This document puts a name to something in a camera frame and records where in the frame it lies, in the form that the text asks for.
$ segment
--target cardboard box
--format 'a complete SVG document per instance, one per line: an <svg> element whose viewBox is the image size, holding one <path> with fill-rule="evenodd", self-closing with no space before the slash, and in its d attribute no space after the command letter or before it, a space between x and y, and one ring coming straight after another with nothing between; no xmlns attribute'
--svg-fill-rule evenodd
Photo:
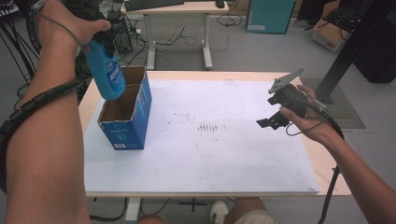
<svg viewBox="0 0 396 224"><path fill-rule="evenodd" d="M122 96L105 101L98 124L116 150L143 149L151 108L145 67L122 67L126 87Z"/></svg>
<svg viewBox="0 0 396 224"><path fill-rule="evenodd" d="M339 1L334 1L326 4L322 18L327 18L333 10L338 8L338 3ZM327 49L337 52L344 47L350 35L350 32L320 19L314 26L314 33L311 38Z"/></svg>

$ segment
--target plastic bottle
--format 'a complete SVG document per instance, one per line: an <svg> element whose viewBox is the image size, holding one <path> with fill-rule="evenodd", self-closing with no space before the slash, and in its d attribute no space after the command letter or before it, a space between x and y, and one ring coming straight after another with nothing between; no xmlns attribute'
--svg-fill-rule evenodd
<svg viewBox="0 0 396 224"><path fill-rule="evenodd" d="M96 40L92 40L89 46L87 61L100 94L105 100L119 98L125 90L125 77L118 58L115 55L110 57L105 45Z"/></svg>

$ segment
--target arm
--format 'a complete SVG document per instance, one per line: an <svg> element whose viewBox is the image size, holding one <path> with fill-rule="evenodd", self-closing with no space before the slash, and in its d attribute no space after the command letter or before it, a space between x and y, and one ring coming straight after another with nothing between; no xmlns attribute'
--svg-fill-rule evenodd
<svg viewBox="0 0 396 224"><path fill-rule="evenodd" d="M298 88L315 97L312 89L305 86L298 86ZM302 131L321 122L320 119L301 119L285 107L281 107L280 112ZM306 116L317 117L310 110L307 111ZM317 128L304 134L321 143L332 154L369 223L394 223L396 220L395 190L385 183L329 124L323 122Z"/></svg>
<svg viewBox="0 0 396 224"><path fill-rule="evenodd" d="M110 26L80 20L57 0L48 0L41 13L68 27L82 44ZM76 77L77 41L59 25L37 18L42 50L22 103ZM73 92L34 113L11 138L6 223L89 223L83 174L82 130Z"/></svg>

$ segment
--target white sneaker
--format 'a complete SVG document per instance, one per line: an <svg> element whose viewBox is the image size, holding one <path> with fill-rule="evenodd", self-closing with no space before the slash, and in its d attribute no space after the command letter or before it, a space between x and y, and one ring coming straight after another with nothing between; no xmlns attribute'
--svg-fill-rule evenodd
<svg viewBox="0 0 396 224"><path fill-rule="evenodd" d="M222 201L215 201L210 210L210 224L223 224L227 215L227 205Z"/></svg>

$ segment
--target hand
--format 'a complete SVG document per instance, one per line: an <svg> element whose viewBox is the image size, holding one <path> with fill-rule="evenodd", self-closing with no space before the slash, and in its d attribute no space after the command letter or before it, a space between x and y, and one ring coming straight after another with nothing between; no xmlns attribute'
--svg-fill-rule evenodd
<svg viewBox="0 0 396 224"><path fill-rule="evenodd" d="M316 99L315 91L313 89L303 85L297 85L297 88L306 94L306 101L309 103L313 103L313 100ZM279 111L286 119L293 122L308 138L323 145L334 137L339 137L336 131L326 120L324 120L324 118L309 108L306 109L304 119L300 118L284 106L281 106Z"/></svg>
<svg viewBox="0 0 396 224"><path fill-rule="evenodd" d="M108 21L84 21L75 17L59 0L47 0L40 12L67 27L82 46L88 44L97 32L106 31L111 27ZM37 20L38 35L43 48L60 44L70 45L74 48L78 47L76 39L59 24L39 15L37 15Z"/></svg>

